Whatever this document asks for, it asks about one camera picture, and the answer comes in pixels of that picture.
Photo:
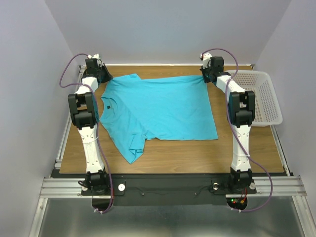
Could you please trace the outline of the turquoise t shirt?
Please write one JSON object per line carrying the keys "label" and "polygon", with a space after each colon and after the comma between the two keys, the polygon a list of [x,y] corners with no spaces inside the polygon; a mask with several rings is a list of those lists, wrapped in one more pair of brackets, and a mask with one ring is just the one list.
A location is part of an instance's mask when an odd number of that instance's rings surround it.
{"label": "turquoise t shirt", "polygon": [[101,96],[100,117],[114,145],[132,164],[147,140],[217,140],[207,84],[202,76],[110,80]]}

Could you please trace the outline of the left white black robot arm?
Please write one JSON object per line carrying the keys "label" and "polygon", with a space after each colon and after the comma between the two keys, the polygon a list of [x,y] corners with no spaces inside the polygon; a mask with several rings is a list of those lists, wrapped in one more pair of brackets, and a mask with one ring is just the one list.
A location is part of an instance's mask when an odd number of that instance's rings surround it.
{"label": "left white black robot arm", "polygon": [[94,92],[100,84],[110,81],[113,77],[99,54],[88,55],[85,63],[86,69],[78,90],[68,95],[72,124],[79,132],[86,160],[85,180],[79,184],[85,192],[104,195],[110,191],[110,181],[98,144],[99,113]]}

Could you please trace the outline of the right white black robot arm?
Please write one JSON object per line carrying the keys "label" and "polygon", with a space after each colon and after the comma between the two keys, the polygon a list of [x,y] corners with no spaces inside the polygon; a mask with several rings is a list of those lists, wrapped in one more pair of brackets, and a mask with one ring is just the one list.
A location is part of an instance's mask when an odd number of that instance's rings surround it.
{"label": "right white black robot arm", "polygon": [[233,193],[249,187],[252,171],[249,161],[249,134],[255,118],[255,94],[239,86],[224,72],[224,59],[210,53],[200,55],[205,83],[213,83],[226,99],[226,114],[233,134],[233,159],[226,187]]}

